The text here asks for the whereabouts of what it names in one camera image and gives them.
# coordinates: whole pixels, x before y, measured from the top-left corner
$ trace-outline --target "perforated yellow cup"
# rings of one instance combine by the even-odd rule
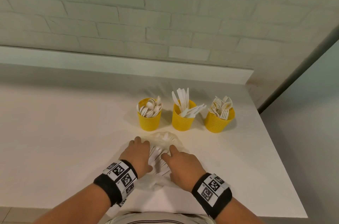
[[[235,117],[235,111],[233,108],[230,109],[227,120],[222,120],[215,116],[213,113],[208,112],[205,119],[205,127],[213,133],[220,133],[222,130],[233,120]]]
[[[189,101],[189,108],[196,107],[197,105],[192,102],[191,100]],[[194,118],[183,118],[180,117],[179,114],[181,113],[179,106],[174,104],[173,107],[173,115],[172,115],[172,126],[178,130],[178,131],[186,131],[189,130],[189,128],[192,125],[192,122],[194,121]]]
[[[141,106],[146,106],[148,100],[149,100],[149,98],[145,98],[145,99],[141,100],[139,102],[139,108]],[[142,117],[140,115],[140,113],[138,113],[140,127],[145,131],[156,130],[159,127],[161,112],[162,111],[160,111],[157,116],[152,117],[152,118]]]

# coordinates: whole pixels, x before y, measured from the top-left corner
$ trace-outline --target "plastic bag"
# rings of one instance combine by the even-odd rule
[[[171,132],[156,132],[149,136],[141,137],[142,142],[150,142],[150,159],[148,164],[153,166],[153,171],[137,180],[134,185],[138,189],[156,191],[163,186],[177,187],[170,179],[170,169],[160,158],[163,153],[170,152],[170,145],[175,145],[180,152],[189,151],[184,147],[179,138]]]

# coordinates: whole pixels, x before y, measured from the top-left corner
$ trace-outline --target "wall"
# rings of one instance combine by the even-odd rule
[[[256,106],[339,24],[339,0],[0,0],[0,45],[253,68]]]
[[[338,63],[339,41],[261,114],[307,223],[339,223]]]

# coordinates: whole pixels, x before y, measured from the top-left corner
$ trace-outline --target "white countertop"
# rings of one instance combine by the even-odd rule
[[[49,75],[40,85],[0,83],[0,206],[54,207],[91,183],[131,139],[148,134],[135,106],[159,95],[164,110],[155,132],[175,133],[241,203],[259,216],[307,217],[244,85],[72,70]],[[176,131],[171,92],[179,87],[189,87],[197,104],[230,96],[235,119],[219,134],[206,130],[201,116],[189,131]],[[122,209],[204,213],[177,188],[135,190]]]

